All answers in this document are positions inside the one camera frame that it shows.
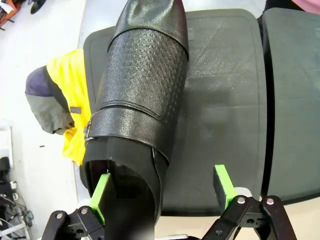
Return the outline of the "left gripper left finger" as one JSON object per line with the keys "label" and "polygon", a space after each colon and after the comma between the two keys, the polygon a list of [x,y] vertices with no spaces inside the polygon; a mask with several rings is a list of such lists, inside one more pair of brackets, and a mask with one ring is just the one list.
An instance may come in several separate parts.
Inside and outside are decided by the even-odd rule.
{"label": "left gripper left finger", "polygon": [[43,232],[45,240],[103,240],[105,217],[103,208],[107,191],[111,189],[111,175],[100,176],[89,205],[68,214],[63,210],[51,213]]}

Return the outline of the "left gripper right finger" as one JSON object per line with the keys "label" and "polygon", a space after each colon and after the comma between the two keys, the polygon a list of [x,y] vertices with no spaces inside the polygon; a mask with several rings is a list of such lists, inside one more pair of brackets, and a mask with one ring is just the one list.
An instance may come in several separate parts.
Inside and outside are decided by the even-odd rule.
{"label": "left gripper right finger", "polygon": [[251,228],[260,240],[296,240],[297,236],[278,196],[262,200],[236,192],[223,164],[213,168],[213,188],[223,210],[203,240],[234,240],[241,229]]}

